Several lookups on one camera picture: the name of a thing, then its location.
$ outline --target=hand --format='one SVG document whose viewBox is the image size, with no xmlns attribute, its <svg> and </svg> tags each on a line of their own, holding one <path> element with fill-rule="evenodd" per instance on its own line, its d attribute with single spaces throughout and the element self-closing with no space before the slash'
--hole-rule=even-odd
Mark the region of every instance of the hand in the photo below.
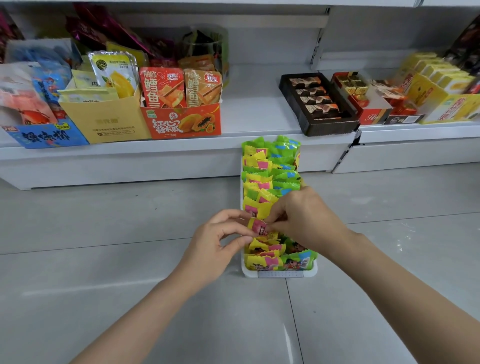
<svg viewBox="0 0 480 364">
<path fill-rule="evenodd" d="M 352 240 L 351 231 L 311 187 L 281 197 L 265 219 L 267 231 L 279 231 L 327 258 Z"/>
<path fill-rule="evenodd" d="M 182 283 L 191 284 L 194 291 L 216 280 L 232 257 L 257 236 L 245 226 L 251 217 L 251 214 L 241 210 L 222 210 L 200 225 L 171 275 L 180 276 Z M 222 246 L 220 240 L 231 234 L 242 236 Z"/>
</svg>

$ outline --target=forearm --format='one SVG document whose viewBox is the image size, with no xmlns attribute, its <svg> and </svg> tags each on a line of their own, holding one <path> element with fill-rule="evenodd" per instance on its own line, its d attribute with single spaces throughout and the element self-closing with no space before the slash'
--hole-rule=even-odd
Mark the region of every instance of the forearm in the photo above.
<svg viewBox="0 0 480 364">
<path fill-rule="evenodd" d="M 158 283 L 138 304 L 86 347 L 71 364 L 137 364 L 196 289 L 178 275 Z"/>
<path fill-rule="evenodd" d="M 368 294 L 418 363 L 480 363 L 480 323 L 363 235 L 330 258 Z"/>
</svg>

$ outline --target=person's right hand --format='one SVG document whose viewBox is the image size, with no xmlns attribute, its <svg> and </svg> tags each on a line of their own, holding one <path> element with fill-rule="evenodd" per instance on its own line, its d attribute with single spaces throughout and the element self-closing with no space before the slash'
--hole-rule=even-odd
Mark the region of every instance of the person's right hand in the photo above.
<svg viewBox="0 0 480 364">
<path fill-rule="evenodd" d="M 308 186 L 275 202 L 265 222 L 267 231 L 281 232 L 327 258 L 357 235 Z"/>
</svg>

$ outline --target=tiled floor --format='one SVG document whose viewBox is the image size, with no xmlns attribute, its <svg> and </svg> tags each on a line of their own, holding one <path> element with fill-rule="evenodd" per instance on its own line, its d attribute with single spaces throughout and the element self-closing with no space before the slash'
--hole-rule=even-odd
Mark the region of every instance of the tiled floor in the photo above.
<svg viewBox="0 0 480 364">
<path fill-rule="evenodd" d="M 305 173 L 333 210 L 480 319 L 480 164 Z M 237 178 L 17 191 L 0 181 L 0 363 L 66 363 L 239 205 Z M 413 363 L 368 297 L 319 258 L 311 279 L 246 279 L 235 259 L 146 363 Z"/>
</svg>

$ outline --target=blue cardboard box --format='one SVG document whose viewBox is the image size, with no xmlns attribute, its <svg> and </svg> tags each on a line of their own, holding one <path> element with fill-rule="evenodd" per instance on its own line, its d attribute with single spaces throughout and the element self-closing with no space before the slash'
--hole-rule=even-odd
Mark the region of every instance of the blue cardboard box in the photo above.
<svg viewBox="0 0 480 364">
<path fill-rule="evenodd" d="M 28 149 L 89 144 L 72 121 L 57 124 L 2 126 L 2 129 Z"/>
</svg>

